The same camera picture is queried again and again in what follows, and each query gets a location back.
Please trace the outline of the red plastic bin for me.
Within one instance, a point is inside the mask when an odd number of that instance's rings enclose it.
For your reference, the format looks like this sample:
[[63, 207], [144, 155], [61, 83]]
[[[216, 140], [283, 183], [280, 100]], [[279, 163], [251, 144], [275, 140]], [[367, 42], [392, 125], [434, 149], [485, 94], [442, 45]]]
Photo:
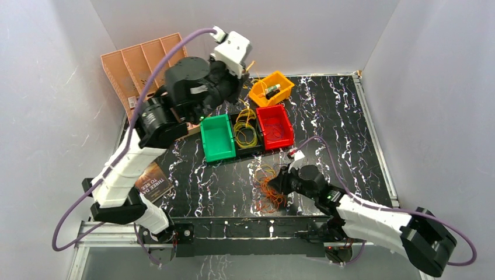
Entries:
[[266, 151], [286, 148], [294, 144], [294, 129], [282, 104], [259, 107], [256, 109], [256, 114]]

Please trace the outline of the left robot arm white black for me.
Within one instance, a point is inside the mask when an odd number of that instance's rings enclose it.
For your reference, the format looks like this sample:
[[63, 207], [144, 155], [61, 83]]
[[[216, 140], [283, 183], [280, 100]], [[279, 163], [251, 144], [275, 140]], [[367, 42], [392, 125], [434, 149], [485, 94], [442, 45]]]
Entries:
[[93, 179], [84, 182], [93, 198], [95, 221], [138, 224], [161, 243], [174, 236], [170, 216], [138, 192], [136, 182], [146, 168], [174, 143], [185, 137], [189, 124], [197, 125], [225, 102], [236, 102], [249, 74], [245, 63], [213, 56], [186, 57], [165, 70], [164, 84], [144, 90], [128, 131]]

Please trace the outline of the green plastic bin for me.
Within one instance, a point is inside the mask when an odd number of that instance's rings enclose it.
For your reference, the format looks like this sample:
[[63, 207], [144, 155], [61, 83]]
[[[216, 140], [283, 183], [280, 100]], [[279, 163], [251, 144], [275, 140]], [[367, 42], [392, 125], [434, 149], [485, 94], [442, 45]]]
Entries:
[[236, 156], [231, 122], [227, 114], [207, 117], [200, 124], [206, 162], [216, 162]]

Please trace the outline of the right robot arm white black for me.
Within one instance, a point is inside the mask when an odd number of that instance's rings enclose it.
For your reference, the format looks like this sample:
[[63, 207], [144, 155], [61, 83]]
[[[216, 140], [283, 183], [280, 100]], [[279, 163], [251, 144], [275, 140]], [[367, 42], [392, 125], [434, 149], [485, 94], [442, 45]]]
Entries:
[[371, 202], [357, 202], [343, 187], [328, 183], [314, 165], [282, 167], [268, 185], [280, 194], [296, 192], [310, 198], [330, 219], [330, 237], [337, 241], [360, 239], [406, 257], [418, 270], [440, 277], [457, 240], [427, 209], [401, 213]]

